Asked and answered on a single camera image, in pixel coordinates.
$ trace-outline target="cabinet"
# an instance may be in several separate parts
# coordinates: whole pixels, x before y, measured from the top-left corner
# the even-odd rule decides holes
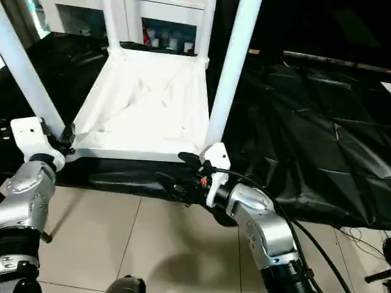
[[[41,0],[41,3],[49,26],[54,32],[74,33],[74,30],[70,29],[73,24],[70,24],[67,11],[103,10],[102,0]],[[121,41],[142,42],[141,18],[168,21],[195,28],[195,52],[198,53],[205,0],[113,0],[112,5],[115,26]]]

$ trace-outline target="tile floor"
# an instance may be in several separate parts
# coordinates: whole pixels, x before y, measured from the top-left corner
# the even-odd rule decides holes
[[[363,253],[329,226],[304,225],[352,292],[383,292],[381,283],[367,285],[364,276],[386,269],[385,261]],[[142,277],[148,293],[265,292],[242,232],[220,226],[199,206],[58,187],[47,230],[54,240],[40,249],[44,293],[104,292],[127,274]],[[362,234],[381,249],[380,231],[362,229]],[[342,292],[316,248],[300,232],[299,237],[323,291]]]

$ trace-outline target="floor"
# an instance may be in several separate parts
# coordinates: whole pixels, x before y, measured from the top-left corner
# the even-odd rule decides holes
[[[365,275],[387,268],[384,260],[329,226],[304,225],[352,292],[385,292],[381,283],[364,282]],[[44,293],[104,292],[127,274],[143,278],[148,293],[265,292],[242,231],[220,226],[200,206],[58,187],[47,230],[54,240],[40,248]],[[384,233],[361,231],[363,240],[381,249]],[[316,248],[300,232],[299,237],[323,291],[342,292]]]

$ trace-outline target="black cable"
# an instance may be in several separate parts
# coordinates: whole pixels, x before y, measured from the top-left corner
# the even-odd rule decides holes
[[[348,239],[349,239],[349,237],[350,237],[350,238],[351,238],[350,240],[353,240],[353,242],[355,243],[355,245],[356,245],[356,246],[358,247],[358,249],[361,250],[362,252],[367,253],[367,254],[369,254],[369,255],[372,255],[374,258],[382,259],[382,260],[384,260],[384,261],[386,260],[385,257],[384,257],[384,255],[383,255],[383,252],[381,252],[380,249],[378,249],[378,248],[375,247],[374,245],[372,245],[372,244],[370,244],[370,243],[368,243],[368,242],[362,240],[362,238],[361,238],[361,237],[362,237],[362,232],[360,231],[360,229],[357,229],[357,230],[359,230],[359,232],[360,232],[360,237],[353,236],[353,233],[351,232],[351,229],[352,229],[352,228],[349,229],[349,233],[350,233],[350,234],[346,233],[345,231],[342,231],[341,229],[339,229],[339,232],[341,232],[342,234],[344,234],[345,237],[348,238]],[[369,251],[366,251],[366,250],[363,249],[362,247],[360,247],[360,246],[358,245],[357,241],[362,242],[362,243],[364,243],[365,245],[371,247],[374,251],[376,251],[377,253],[379,253],[379,254],[382,256],[382,258],[380,258],[380,257],[378,257],[378,256],[376,256],[376,255],[370,253]]]
[[[307,262],[307,260],[305,258],[305,255],[304,255],[303,248],[302,248],[302,246],[300,244],[299,237],[298,237],[298,235],[296,233],[296,230],[294,229],[292,221],[289,218],[288,214],[281,207],[281,205],[276,201],[276,199],[274,197],[272,197],[271,194],[269,194],[269,192],[264,190],[261,185],[259,185],[258,183],[256,183],[254,180],[252,180],[251,178],[249,178],[247,176],[244,176],[244,175],[242,175],[242,174],[240,174],[238,172],[235,172],[235,171],[226,170],[226,169],[219,169],[219,168],[216,168],[216,172],[227,173],[227,174],[235,175],[235,176],[237,176],[237,177],[239,177],[241,179],[244,179],[244,180],[248,181],[249,183],[251,183],[256,188],[262,190],[262,192],[264,192],[271,199],[271,201],[273,202],[274,206],[279,209],[279,212],[281,213],[282,217],[287,221],[289,229],[292,232],[293,239],[294,239],[294,241],[296,243],[296,248],[298,249],[298,253],[299,253],[300,259],[303,262],[303,266],[305,268],[305,271],[308,274],[308,277],[309,277],[313,287],[315,288],[315,290],[318,293],[323,293],[322,289],[319,287],[318,283],[316,282],[315,277],[313,276],[312,270],[310,269],[310,267],[308,265],[308,262]]]
[[[319,252],[321,253],[321,255],[323,256],[323,258],[327,261],[328,265],[330,266],[330,268],[332,269],[333,273],[335,274],[335,276],[337,277],[338,281],[341,283],[342,285],[342,288],[345,292],[350,292],[350,289],[348,287],[348,285],[346,284],[345,280],[343,279],[343,277],[341,276],[341,273],[338,271],[337,267],[335,266],[335,264],[332,262],[332,260],[330,259],[330,257],[327,255],[327,253],[323,250],[322,246],[319,244],[318,241],[316,241],[316,239],[311,235],[311,233],[308,232],[307,229],[305,229],[298,221],[295,221],[293,220],[292,221],[297,227],[299,227],[299,229],[301,231],[304,232],[305,235],[307,235],[307,237],[313,242],[313,244],[316,246],[316,248],[319,250]]]
[[[387,238],[383,242],[383,253],[386,261],[391,264],[391,238]]]

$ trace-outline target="cable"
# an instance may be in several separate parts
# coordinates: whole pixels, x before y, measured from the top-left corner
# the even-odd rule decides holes
[[[250,179],[249,177],[247,176],[244,176],[238,172],[235,172],[235,171],[231,171],[231,170],[226,170],[226,169],[219,169],[219,168],[216,168],[215,169],[215,172],[221,172],[221,173],[227,173],[227,174],[231,174],[231,175],[235,175],[241,179],[244,179],[246,180],[247,182],[249,182],[250,184],[252,184],[253,186],[255,186],[256,188],[262,190],[270,199],[271,201],[273,202],[274,206],[277,207],[279,209],[279,212],[281,213],[282,217],[287,221],[287,224],[292,232],[292,236],[293,236],[293,239],[296,243],[296,247],[298,249],[298,253],[299,253],[299,256],[300,256],[300,259],[301,261],[303,262],[303,266],[305,268],[305,271],[308,273],[308,276],[309,276],[309,279],[313,285],[313,287],[315,288],[315,290],[318,292],[318,293],[323,293],[322,289],[319,287],[318,283],[316,282],[315,280],[315,277],[313,276],[313,273],[312,273],[312,270],[310,269],[309,265],[308,265],[308,262],[305,258],[305,255],[304,255],[304,251],[303,251],[303,248],[301,247],[301,244],[300,244],[300,240],[299,240],[299,237],[296,233],[296,230],[294,229],[294,226],[292,224],[292,221],[291,219],[289,218],[288,214],[284,211],[284,209],[281,207],[281,205],[276,201],[276,199],[274,199],[271,194],[269,194],[269,192],[267,192],[266,190],[264,190],[262,188],[261,185],[259,185],[258,183],[256,183],[254,180]]]
[[[372,245],[372,244],[370,244],[370,243],[368,243],[368,242],[362,240],[362,232],[361,232],[360,229],[357,229],[357,230],[360,232],[360,236],[359,236],[358,238],[357,238],[356,236],[353,236],[353,233],[352,233],[351,230],[352,230],[352,228],[349,229],[349,234],[346,233],[345,231],[342,231],[341,229],[339,229],[339,232],[341,232],[341,233],[342,233],[346,238],[348,238],[349,240],[352,240],[352,241],[355,243],[355,245],[357,246],[357,248],[358,248],[359,250],[361,250],[362,252],[364,252],[364,253],[366,253],[366,254],[368,254],[368,255],[372,255],[374,258],[381,259],[381,260],[384,260],[384,261],[386,260],[385,257],[384,257],[384,255],[383,255],[383,253],[380,251],[380,249],[378,249],[378,248],[375,247],[374,245]],[[376,255],[370,253],[369,251],[363,249],[363,248],[357,243],[357,241],[362,242],[362,243],[366,244],[367,246],[371,247],[374,251],[376,251],[377,253],[379,253],[382,257],[380,258],[380,257],[378,257],[378,256],[376,256]]]
[[[333,273],[335,274],[335,276],[337,277],[338,281],[341,283],[342,285],[342,288],[345,292],[350,292],[350,289],[348,287],[348,285],[346,284],[345,280],[343,279],[343,277],[341,276],[341,273],[338,271],[337,267],[335,266],[335,264],[332,262],[332,260],[330,259],[330,257],[327,255],[327,253],[323,250],[322,246],[319,244],[318,241],[316,241],[316,239],[311,235],[311,233],[308,232],[307,229],[305,229],[298,221],[295,221],[293,220],[292,221],[297,227],[299,227],[299,229],[301,231],[304,232],[305,235],[307,235],[307,237],[313,242],[313,244],[317,247],[317,249],[319,250],[319,252],[321,253],[321,255],[323,256],[323,258],[327,261],[328,265],[330,266],[330,268],[332,269]]]

